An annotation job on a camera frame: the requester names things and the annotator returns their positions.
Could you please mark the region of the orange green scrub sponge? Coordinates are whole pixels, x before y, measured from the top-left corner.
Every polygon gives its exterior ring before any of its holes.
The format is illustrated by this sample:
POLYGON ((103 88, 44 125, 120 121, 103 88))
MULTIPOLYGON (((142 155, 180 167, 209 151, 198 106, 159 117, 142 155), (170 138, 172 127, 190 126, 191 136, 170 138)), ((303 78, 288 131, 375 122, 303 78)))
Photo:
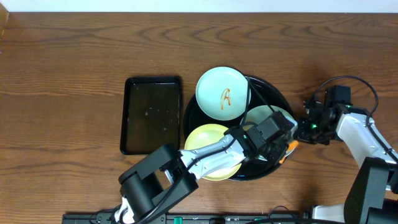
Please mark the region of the orange green scrub sponge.
POLYGON ((293 140, 291 143, 289 143, 289 146, 285 152, 284 157, 279 161, 279 164, 283 164, 286 160, 286 158, 294 151, 294 149, 299 145, 299 142, 296 140, 293 140))

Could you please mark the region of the light blue plate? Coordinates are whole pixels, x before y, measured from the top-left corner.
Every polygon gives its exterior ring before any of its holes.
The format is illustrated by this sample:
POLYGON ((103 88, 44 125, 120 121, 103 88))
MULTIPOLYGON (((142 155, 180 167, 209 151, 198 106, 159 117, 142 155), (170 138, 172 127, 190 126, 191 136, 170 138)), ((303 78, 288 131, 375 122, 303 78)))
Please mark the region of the light blue plate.
MULTIPOLYGON (((278 106, 272 106, 274 111, 281 111, 282 114, 289 120, 293 121, 294 124, 297 124, 296 120, 294 120, 293 116, 289 114, 286 110, 279 108, 278 106)), ((246 116, 246 122, 254 122, 256 124, 259 124, 261 121, 266 119, 272 114, 271 109, 266 106, 257 106, 250 111, 248 111, 247 116, 246 116)), ((287 141, 288 144, 291 143, 294 140, 293 134, 290 135, 290 139, 287 141)))
POLYGON ((215 67, 199 79, 195 96, 200 109, 209 117, 228 121, 241 116, 251 100, 245 76, 230 67, 215 67))

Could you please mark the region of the yellow plate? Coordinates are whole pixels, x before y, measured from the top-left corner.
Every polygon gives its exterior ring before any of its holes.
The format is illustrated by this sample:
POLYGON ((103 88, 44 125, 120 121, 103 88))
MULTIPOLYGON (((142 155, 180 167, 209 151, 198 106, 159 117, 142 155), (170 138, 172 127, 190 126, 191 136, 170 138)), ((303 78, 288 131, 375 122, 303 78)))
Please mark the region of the yellow plate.
MULTIPOLYGON (((227 127, 220 124, 204 124, 199 126, 188 135, 184 149, 193 150, 216 143, 224 136, 224 132, 227 130, 227 127)), ((240 167, 241 164, 238 164, 231 168, 220 169, 203 178, 212 181, 225 180, 232 177, 240 167)))

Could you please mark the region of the light blue plate top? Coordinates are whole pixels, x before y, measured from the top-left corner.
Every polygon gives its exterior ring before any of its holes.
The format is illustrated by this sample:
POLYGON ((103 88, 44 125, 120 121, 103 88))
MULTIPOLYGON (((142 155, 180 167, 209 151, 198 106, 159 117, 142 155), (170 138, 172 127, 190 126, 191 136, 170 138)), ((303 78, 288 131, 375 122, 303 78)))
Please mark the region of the light blue plate top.
POLYGON ((251 100, 245 76, 230 67, 215 67, 199 79, 195 96, 200 109, 209 117, 228 121, 241 116, 251 100))

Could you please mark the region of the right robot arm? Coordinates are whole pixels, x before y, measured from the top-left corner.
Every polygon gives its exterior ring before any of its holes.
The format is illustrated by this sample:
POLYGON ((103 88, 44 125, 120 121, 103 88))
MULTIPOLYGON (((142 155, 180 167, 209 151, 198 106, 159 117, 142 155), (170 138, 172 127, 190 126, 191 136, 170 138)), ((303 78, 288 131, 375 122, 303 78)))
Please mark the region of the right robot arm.
POLYGON ((340 223, 397 223, 397 153, 377 130, 368 110, 350 100, 304 103, 308 118, 299 121, 295 138, 309 144, 346 144, 359 172, 343 204, 313 207, 314 220, 340 223))

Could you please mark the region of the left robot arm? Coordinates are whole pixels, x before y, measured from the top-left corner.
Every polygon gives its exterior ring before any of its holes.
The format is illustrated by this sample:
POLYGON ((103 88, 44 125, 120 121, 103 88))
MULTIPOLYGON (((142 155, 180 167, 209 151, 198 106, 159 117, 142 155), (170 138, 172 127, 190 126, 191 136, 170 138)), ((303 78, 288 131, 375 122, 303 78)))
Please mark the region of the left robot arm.
POLYGON ((234 126, 212 144, 178 150, 166 144, 119 176, 122 203, 113 223, 149 223, 198 188, 198 180, 221 169, 233 168, 262 156, 276 165, 284 156, 297 129, 295 121, 266 119, 234 126))

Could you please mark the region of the black round tray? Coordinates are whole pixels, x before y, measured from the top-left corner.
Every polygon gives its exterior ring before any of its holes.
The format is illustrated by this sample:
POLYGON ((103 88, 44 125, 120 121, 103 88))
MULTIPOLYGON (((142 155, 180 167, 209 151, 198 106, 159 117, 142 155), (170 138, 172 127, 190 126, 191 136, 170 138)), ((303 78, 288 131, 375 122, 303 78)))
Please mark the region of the black round tray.
MULTIPOLYGON (((250 76, 249 78, 251 84, 253 85, 251 90, 258 91, 258 93, 252 93, 252 98, 249 104, 250 110, 257 106, 263 106, 265 103, 269 103, 271 106, 282 108, 290 115, 293 114, 288 101, 276 87, 261 78, 253 76, 250 76)), ((241 122, 242 118, 243 116, 241 115, 229 121, 213 119, 200 109, 196 100, 196 96, 193 95, 186 107, 184 114, 184 136, 187 138, 194 129, 204 124, 220 124, 222 126, 226 126, 227 128, 231 128, 233 126, 237 126, 241 122)), ((253 159, 242 164, 237 173, 232 175, 229 179, 237 181, 260 179, 271 174, 280 166, 280 164, 270 166, 267 165, 265 161, 253 159)))

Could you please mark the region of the black rectangular water tray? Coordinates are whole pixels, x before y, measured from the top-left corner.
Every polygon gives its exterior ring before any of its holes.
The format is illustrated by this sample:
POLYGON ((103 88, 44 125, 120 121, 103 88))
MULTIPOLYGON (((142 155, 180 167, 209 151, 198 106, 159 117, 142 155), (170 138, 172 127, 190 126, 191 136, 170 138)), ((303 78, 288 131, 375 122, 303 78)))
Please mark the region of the black rectangular water tray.
POLYGON ((180 148, 181 79, 131 77, 124 84, 120 151, 144 155, 164 144, 180 148))

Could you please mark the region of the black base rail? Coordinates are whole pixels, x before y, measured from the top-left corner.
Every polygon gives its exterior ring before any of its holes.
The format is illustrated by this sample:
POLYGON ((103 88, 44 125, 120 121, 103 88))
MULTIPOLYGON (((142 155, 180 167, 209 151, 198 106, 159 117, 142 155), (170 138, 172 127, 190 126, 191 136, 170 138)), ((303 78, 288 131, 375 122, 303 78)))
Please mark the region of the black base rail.
MULTIPOLYGON (((111 224, 111 212, 96 214, 64 214, 62 224, 111 224)), ((268 218, 267 215, 237 215, 237 214, 212 214, 192 215, 182 213, 166 213, 154 221, 153 224, 240 224, 268 218)))

